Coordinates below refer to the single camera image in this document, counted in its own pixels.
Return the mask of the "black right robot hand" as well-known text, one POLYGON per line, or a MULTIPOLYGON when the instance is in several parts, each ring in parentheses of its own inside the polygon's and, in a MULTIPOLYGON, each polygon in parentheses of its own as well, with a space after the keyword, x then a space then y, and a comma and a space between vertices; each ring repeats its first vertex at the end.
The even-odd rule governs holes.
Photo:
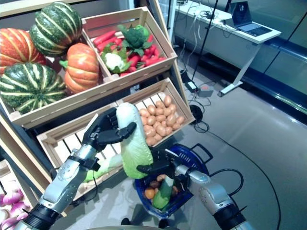
POLYGON ((136 169, 148 176, 158 176, 166 175, 171 179, 178 180, 182 183, 187 183, 189 181, 186 173, 176 173, 177 167, 184 166, 182 160, 175 154, 166 151, 165 149, 159 148, 149 148, 152 157, 153 163, 145 164, 141 163, 136 166, 136 169))

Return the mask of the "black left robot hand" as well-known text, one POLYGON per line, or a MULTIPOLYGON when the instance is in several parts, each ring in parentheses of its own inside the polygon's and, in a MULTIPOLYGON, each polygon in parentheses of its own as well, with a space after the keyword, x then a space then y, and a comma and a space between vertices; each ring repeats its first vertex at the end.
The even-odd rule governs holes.
POLYGON ((119 143, 132 135, 137 127, 136 123, 130 122, 126 127, 119 128, 116 111, 117 109, 112 107, 99 114, 85 132, 82 144, 90 145, 100 152, 106 145, 119 143))

